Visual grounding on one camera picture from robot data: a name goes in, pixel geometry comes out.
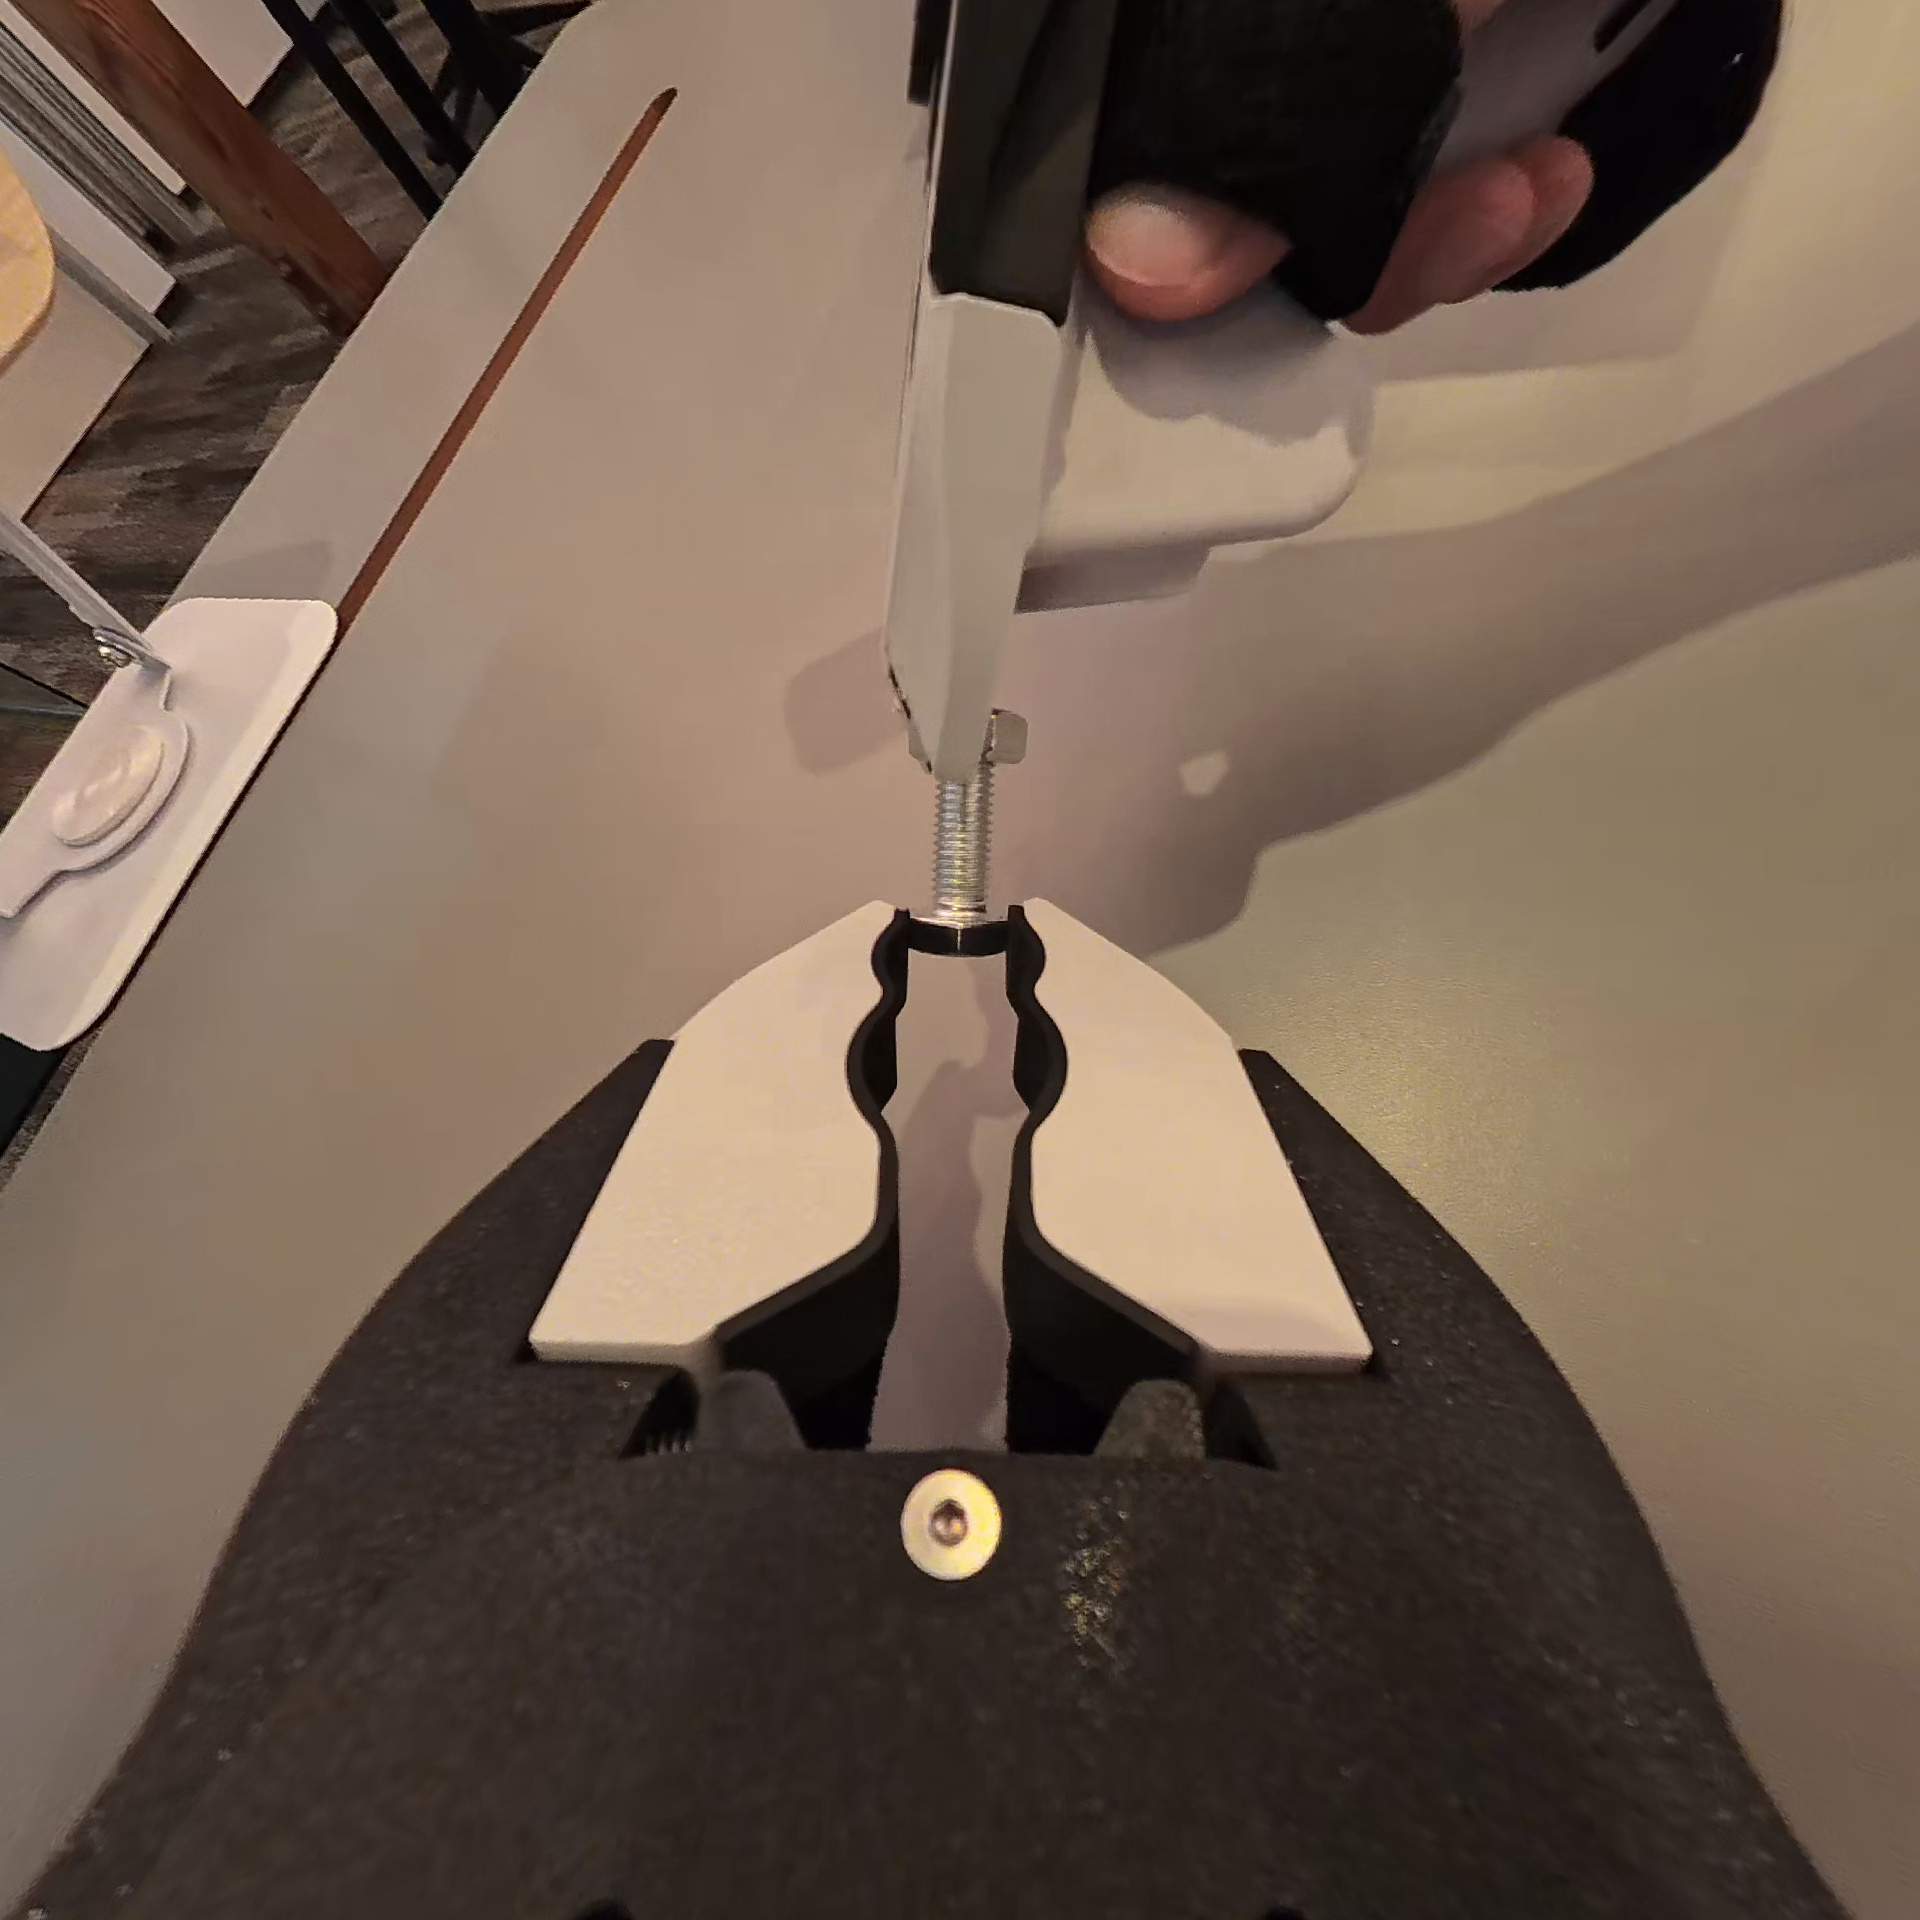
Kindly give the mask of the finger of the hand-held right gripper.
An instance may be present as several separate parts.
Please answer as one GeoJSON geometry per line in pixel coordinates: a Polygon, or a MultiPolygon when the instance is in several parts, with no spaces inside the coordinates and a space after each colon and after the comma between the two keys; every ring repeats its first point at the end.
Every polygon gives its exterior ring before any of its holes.
{"type": "Polygon", "coordinates": [[[886,663],[909,750],[937,782],[989,752],[1025,565],[1064,468],[1072,364],[1064,319],[979,294],[919,287],[909,339],[886,663]]]}
{"type": "Polygon", "coordinates": [[[1197,585],[1213,552],[1209,544],[1154,544],[1032,560],[1016,611],[1027,617],[1177,596],[1197,585]]]}

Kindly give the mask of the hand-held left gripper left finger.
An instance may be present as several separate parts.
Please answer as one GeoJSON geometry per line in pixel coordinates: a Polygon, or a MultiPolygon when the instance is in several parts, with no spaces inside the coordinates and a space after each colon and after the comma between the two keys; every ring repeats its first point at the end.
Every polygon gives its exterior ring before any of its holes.
{"type": "Polygon", "coordinates": [[[886,1118],[905,912],[869,902],[683,1021],[531,1327],[546,1363],[776,1381],[814,1449],[864,1449],[898,1310],[886,1118]]]}

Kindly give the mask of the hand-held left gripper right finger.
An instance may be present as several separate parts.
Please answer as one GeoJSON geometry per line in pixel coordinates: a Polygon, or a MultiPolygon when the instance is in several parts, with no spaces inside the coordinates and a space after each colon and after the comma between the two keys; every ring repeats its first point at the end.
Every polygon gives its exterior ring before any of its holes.
{"type": "Polygon", "coordinates": [[[1054,902],[1013,908],[1007,1446],[1093,1451],[1145,1383],[1360,1375],[1374,1341],[1231,1033],[1054,902]]]}

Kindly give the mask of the silver hex nut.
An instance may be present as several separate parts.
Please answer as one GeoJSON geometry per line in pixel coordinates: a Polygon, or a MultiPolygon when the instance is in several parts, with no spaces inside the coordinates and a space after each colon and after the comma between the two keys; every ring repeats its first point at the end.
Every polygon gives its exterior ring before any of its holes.
{"type": "Polygon", "coordinates": [[[921,734],[917,715],[905,704],[901,704],[901,718],[905,748],[912,760],[930,776],[935,776],[935,782],[968,782],[975,776],[975,769],[1013,766],[1021,764],[1027,755],[1029,727],[1027,720],[1016,711],[993,711],[983,736],[977,743],[977,755],[968,760],[960,760],[957,757],[937,759],[935,750],[927,743],[921,734]]]}

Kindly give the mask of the silver hex bolt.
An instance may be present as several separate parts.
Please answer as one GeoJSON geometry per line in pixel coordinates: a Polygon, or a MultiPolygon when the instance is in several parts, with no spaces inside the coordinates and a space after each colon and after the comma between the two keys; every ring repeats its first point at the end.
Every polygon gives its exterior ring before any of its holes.
{"type": "Polygon", "coordinates": [[[1005,952],[1007,916],[993,912],[995,766],[983,759],[968,780],[935,783],[930,909],[915,916],[915,952],[979,957],[1005,952]]]}

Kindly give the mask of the person's right hand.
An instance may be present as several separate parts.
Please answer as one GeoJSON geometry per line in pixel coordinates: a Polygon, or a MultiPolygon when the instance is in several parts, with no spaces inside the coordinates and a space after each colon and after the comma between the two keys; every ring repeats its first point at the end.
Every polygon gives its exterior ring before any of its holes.
{"type": "MultiPolygon", "coordinates": [[[[1347,328],[1379,335],[1494,293],[1569,232],[1591,192],[1593,159],[1562,135],[1434,176],[1347,328]]],[[[1088,271],[1136,319],[1200,319],[1249,294],[1288,252],[1275,231],[1174,187],[1127,187],[1088,215],[1088,271]]]]}

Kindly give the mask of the white board stand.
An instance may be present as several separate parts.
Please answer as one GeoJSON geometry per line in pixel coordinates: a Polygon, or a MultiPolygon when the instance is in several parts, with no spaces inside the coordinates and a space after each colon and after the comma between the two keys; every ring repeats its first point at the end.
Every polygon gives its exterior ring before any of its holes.
{"type": "Polygon", "coordinates": [[[126,987],[338,637],[309,599],[195,596],[135,630],[53,545],[22,560],[112,672],[2,832],[2,1035],[53,1052],[126,987]]]}

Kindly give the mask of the wooden support post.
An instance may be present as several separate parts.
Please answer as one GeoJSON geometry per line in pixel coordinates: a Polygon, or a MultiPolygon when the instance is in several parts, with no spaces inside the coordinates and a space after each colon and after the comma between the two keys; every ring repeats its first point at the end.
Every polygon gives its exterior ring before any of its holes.
{"type": "Polygon", "coordinates": [[[155,3],[18,11],[331,335],[352,335],[390,270],[155,3]]]}

